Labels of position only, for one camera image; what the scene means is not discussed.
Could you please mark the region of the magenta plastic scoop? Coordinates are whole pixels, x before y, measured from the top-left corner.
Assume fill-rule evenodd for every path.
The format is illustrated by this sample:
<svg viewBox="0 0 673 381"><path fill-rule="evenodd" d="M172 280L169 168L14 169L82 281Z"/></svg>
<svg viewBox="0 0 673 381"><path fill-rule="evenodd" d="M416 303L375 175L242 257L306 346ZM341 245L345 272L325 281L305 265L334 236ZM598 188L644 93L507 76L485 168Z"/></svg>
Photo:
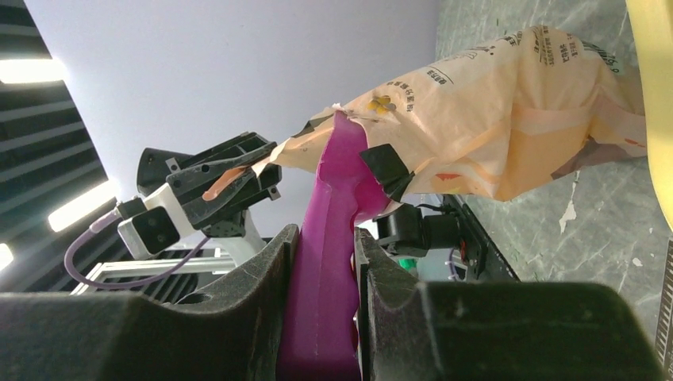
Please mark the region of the magenta plastic scoop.
<svg viewBox="0 0 673 381"><path fill-rule="evenodd" d="M276 360L278 380L361 378L354 228L389 203L360 155L367 148L363 127L336 112L294 255Z"/></svg>

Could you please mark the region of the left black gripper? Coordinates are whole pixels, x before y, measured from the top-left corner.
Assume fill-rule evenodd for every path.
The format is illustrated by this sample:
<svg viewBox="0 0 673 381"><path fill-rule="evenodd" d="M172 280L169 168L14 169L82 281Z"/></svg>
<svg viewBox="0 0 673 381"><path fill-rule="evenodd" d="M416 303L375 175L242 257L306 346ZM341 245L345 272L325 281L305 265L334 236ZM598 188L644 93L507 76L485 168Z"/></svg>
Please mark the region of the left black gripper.
<svg viewBox="0 0 673 381"><path fill-rule="evenodd" d="M194 156L146 148L138 163L137 190L148 196L167 176L172 182L181 176L181 207L195 229L204 229L275 196L274 188L282 179L280 166L272 164L257 175L242 164L256 163L276 146L258 133L246 132ZM211 163L222 160L242 164Z"/></svg>

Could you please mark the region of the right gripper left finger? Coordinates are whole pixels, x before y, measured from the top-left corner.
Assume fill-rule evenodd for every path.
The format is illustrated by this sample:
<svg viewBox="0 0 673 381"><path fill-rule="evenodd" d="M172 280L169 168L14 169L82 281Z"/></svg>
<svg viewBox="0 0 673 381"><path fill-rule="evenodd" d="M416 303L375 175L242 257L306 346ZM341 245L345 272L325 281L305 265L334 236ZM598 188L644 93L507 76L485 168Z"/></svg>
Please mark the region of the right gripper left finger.
<svg viewBox="0 0 673 381"><path fill-rule="evenodd" d="M273 380L296 225L256 256L162 304L141 293L1 297L4 380Z"/></svg>

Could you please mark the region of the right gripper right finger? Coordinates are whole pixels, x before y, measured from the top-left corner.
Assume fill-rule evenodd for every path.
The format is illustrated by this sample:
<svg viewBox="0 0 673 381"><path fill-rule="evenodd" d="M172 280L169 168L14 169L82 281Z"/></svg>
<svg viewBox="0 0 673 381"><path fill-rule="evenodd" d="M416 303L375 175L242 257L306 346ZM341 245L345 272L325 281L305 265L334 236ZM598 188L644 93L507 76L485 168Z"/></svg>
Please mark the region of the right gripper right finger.
<svg viewBox="0 0 673 381"><path fill-rule="evenodd" d="M597 283L423 282L355 231L366 380L662 380L628 304Z"/></svg>

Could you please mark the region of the yellow green litter box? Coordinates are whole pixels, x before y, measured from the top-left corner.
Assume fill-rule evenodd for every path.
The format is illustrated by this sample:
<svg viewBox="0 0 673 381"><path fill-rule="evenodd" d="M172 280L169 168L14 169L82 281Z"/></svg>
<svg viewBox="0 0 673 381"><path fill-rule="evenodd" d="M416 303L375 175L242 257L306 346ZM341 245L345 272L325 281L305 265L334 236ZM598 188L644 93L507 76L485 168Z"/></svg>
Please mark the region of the yellow green litter box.
<svg viewBox="0 0 673 381"><path fill-rule="evenodd" d="M628 0L626 5L644 96L649 171L672 226L672 2Z"/></svg>

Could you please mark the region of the pink cat litter bag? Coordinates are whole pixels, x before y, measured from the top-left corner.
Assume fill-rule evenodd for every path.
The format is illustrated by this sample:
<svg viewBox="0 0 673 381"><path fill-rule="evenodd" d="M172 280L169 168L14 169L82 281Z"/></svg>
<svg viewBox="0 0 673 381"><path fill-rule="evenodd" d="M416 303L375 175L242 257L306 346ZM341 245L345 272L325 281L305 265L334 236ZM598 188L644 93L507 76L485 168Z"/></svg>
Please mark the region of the pink cat litter bag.
<svg viewBox="0 0 673 381"><path fill-rule="evenodd" d="M315 171L338 120L367 147L393 149L391 194L476 194L507 201L589 167L644 157L639 71L546 25L487 41L401 75L312 117L254 160Z"/></svg>

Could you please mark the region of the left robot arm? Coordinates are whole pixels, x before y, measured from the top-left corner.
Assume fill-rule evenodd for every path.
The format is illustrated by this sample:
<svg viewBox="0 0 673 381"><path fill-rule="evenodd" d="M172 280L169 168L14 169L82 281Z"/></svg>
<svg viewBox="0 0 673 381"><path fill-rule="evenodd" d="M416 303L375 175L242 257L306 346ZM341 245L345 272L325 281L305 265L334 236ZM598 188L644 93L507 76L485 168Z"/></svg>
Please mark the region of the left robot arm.
<svg viewBox="0 0 673 381"><path fill-rule="evenodd" d="M280 166L257 175L252 165L276 143L243 133L196 155L146 148L137 168L142 204L123 214L118 231L132 255L144 260L196 232L236 265L264 246L250 207L279 197Z"/></svg>

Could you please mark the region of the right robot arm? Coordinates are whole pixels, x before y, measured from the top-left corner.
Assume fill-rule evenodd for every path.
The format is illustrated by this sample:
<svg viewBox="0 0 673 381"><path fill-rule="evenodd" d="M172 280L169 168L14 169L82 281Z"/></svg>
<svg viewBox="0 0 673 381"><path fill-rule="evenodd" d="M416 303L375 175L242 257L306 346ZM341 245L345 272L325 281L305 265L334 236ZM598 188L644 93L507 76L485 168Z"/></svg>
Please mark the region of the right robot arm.
<svg viewBox="0 0 673 381"><path fill-rule="evenodd" d="M595 283L488 279L466 206L403 206L356 235L360 352L348 380L663 380L626 303ZM282 368L298 230L178 305L141 294L5 294L4 380L337 380Z"/></svg>

